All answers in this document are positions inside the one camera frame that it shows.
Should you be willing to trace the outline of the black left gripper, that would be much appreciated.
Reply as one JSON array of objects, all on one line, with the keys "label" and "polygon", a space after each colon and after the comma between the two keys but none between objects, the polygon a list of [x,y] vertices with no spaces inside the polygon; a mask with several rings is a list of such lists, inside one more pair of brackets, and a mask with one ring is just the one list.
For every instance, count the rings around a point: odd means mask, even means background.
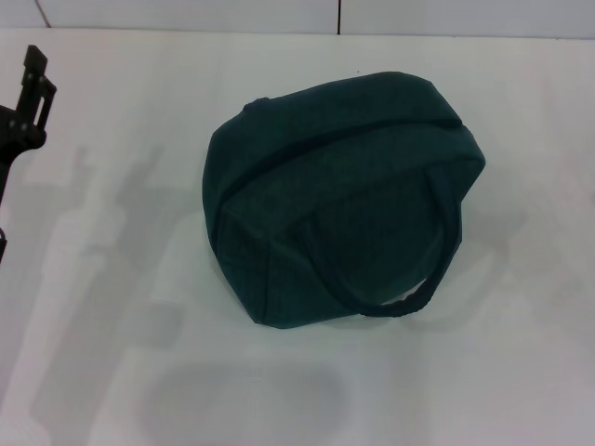
[{"label": "black left gripper", "polygon": [[23,65],[16,110],[1,107],[1,196],[14,161],[46,143],[46,123],[57,92],[46,77],[47,57],[37,46],[28,45]]}]

